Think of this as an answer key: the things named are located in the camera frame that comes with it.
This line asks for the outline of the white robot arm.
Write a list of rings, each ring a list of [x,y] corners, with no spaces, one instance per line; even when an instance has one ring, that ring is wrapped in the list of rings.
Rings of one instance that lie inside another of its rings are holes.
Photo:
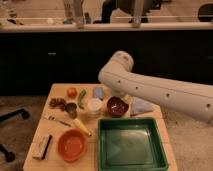
[[[133,65],[129,53],[117,51],[100,70],[98,79],[114,91],[171,108],[213,126],[213,85],[140,75],[132,72]]]

